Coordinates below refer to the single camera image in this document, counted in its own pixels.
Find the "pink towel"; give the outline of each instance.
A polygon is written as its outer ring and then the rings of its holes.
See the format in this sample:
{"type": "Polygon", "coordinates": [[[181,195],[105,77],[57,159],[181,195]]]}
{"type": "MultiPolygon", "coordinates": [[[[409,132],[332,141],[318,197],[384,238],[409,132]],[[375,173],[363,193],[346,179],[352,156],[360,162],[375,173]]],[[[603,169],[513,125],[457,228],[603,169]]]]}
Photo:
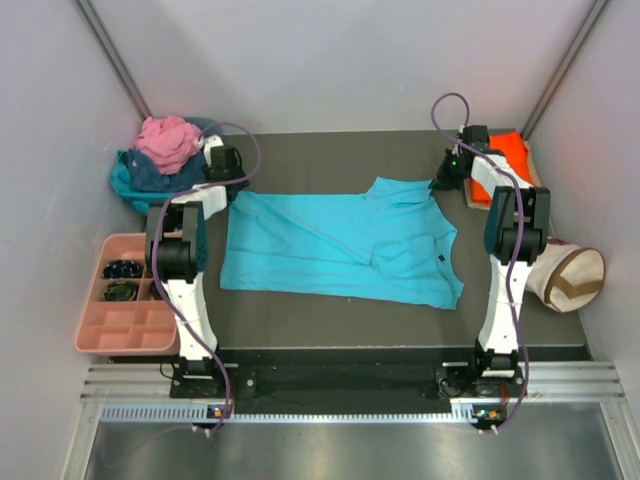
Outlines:
{"type": "Polygon", "coordinates": [[[163,175],[178,173],[187,160],[198,153],[196,142],[202,131],[183,118],[147,118],[134,145],[147,155],[163,175]]]}

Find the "folded orange shirt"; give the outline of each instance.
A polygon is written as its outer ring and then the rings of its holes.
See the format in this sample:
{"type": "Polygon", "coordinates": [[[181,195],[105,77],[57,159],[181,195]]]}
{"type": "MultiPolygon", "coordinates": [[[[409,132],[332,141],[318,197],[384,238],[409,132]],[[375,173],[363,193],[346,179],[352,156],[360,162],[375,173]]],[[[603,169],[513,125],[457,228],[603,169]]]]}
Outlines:
{"type": "MultiPolygon", "coordinates": [[[[507,163],[511,165],[518,176],[525,182],[533,184],[528,164],[529,150],[518,132],[490,136],[489,147],[504,153],[507,157],[507,163]]],[[[481,205],[491,205],[491,197],[475,180],[471,180],[471,200],[481,205]]]]}

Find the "pink tray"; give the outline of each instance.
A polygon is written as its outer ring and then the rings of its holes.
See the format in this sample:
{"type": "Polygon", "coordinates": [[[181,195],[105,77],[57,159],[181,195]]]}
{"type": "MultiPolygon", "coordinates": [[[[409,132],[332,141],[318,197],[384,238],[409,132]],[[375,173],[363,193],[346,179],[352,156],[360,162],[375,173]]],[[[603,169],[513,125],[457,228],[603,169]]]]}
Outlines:
{"type": "Polygon", "coordinates": [[[99,355],[173,355],[179,351],[173,312],[149,293],[153,283],[144,269],[142,278],[127,281],[139,285],[131,302],[105,302],[102,293],[113,282],[102,278],[104,267],[113,260],[135,260],[144,264],[143,233],[116,234],[102,246],[98,266],[82,321],[76,334],[76,349],[99,355]]]}

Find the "metal corner post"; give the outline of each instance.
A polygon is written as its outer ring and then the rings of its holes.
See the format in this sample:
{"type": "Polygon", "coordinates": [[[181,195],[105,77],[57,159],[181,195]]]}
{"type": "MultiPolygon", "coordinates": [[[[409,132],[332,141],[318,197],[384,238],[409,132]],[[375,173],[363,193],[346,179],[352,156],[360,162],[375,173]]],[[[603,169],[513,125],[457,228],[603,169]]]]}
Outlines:
{"type": "Polygon", "coordinates": [[[94,8],[91,0],[72,0],[76,5],[80,15],[87,23],[87,26],[91,30],[96,42],[100,46],[102,53],[111,64],[120,85],[124,89],[125,93],[129,97],[131,104],[136,109],[136,112],[140,116],[141,120],[151,116],[151,111],[144,97],[140,93],[138,86],[136,85],[129,69],[125,65],[120,53],[116,49],[111,37],[102,23],[98,12],[94,8]]]}
{"type": "Polygon", "coordinates": [[[533,131],[540,122],[542,115],[547,110],[549,104],[551,103],[551,100],[560,89],[562,82],[571,70],[571,67],[573,66],[576,58],[578,58],[578,56],[582,52],[585,44],[587,43],[587,40],[595,30],[598,22],[604,16],[606,9],[611,4],[611,2],[612,0],[595,0],[591,4],[587,15],[580,25],[580,28],[578,28],[577,33],[573,37],[573,40],[569,44],[569,47],[562,56],[560,64],[551,76],[549,83],[545,87],[542,95],[536,102],[536,106],[534,107],[533,111],[527,118],[524,127],[522,128],[522,138],[524,138],[525,140],[528,140],[533,134],[533,131]]]}

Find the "wall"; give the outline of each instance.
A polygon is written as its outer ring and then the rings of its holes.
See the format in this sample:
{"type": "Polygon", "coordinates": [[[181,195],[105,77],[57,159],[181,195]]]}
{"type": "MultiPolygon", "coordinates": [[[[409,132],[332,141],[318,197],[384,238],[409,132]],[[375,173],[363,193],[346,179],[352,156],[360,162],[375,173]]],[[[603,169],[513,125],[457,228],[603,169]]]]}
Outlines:
{"type": "Polygon", "coordinates": [[[139,119],[68,0],[0,5],[0,478],[54,478],[89,357],[73,338],[139,119]]]}
{"type": "Polygon", "coordinates": [[[258,133],[519,128],[590,3],[94,0],[155,115],[258,133]]]}
{"type": "Polygon", "coordinates": [[[559,236],[599,248],[602,294],[582,310],[596,354],[613,359],[640,421],[640,3],[612,2],[531,144],[559,236]]]}

